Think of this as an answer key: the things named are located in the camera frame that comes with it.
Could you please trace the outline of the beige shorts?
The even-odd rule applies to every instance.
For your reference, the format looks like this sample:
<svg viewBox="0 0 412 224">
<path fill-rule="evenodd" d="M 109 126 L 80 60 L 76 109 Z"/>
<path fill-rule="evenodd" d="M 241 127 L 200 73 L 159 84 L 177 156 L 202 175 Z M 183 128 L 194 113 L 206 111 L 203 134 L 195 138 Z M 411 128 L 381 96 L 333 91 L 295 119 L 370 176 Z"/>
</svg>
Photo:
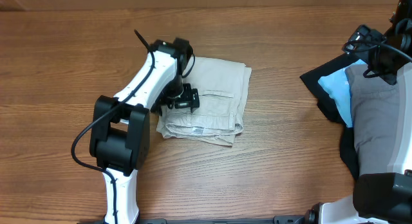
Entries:
<svg viewBox="0 0 412 224">
<path fill-rule="evenodd" d="M 198 90 L 200 106 L 162 107 L 156 130 L 164 138 L 186 138 L 232 146 L 244 130 L 243 114 L 252 69 L 241 62 L 197 57 L 183 81 Z"/>
</svg>

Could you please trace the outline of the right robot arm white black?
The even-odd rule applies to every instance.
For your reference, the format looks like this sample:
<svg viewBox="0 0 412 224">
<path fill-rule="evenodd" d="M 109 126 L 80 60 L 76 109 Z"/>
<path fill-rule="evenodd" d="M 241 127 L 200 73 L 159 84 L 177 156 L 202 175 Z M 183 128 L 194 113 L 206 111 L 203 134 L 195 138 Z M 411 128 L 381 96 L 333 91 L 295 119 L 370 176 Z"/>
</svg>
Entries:
<svg viewBox="0 0 412 224">
<path fill-rule="evenodd" d="M 411 222 L 411 0 L 390 28 L 360 25 L 341 56 L 301 76 L 324 116 L 343 125 L 340 157 L 353 193 L 318 203 L 303 223 Z"/>
</svg>

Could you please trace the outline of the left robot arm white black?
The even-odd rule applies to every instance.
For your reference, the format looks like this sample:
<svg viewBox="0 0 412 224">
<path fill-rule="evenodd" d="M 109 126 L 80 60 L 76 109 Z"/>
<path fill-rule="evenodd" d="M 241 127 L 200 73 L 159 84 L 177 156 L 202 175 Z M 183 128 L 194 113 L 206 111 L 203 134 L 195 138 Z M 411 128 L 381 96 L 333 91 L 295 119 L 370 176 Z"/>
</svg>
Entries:
<svg viewBox="0 0 412 224">
<path fill-rule="evenodd" d="M 150 114 L 162 107 L 200 106 L 197 89 L 184 83 L 195 56 L 188 41 L 157 40 L 132 81 L 114 97 L 100 96 L 94 107 L 89 151 L 106 183 L 107 212 L 103 223 L 138 223 L 136 176 L 150 146 Z"/>
</svg>

